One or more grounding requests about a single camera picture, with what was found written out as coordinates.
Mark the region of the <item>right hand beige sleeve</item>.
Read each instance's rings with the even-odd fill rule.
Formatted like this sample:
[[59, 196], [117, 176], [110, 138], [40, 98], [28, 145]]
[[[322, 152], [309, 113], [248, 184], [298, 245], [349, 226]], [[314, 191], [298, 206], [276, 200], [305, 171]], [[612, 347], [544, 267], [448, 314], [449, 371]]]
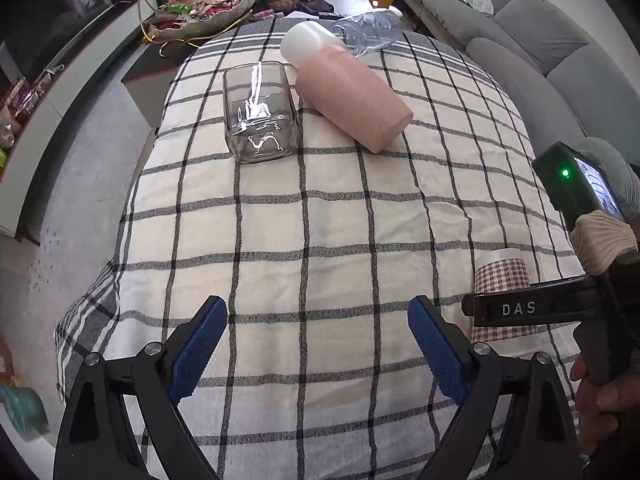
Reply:
[[[600, 210], [580, 216], [570, 240], [582, 267], [593, 276], [603, 274], [616, 257], [637, 249], [631, 227]], [[579, 382], [575, 401], [579, 446], [591, 455], [618, 428], [618, 414], [639, 411], [639, 373], [627, 373], [598, 387], [588, 379], [588, 365], [580, 356], [570, 370], [570, 380]]]

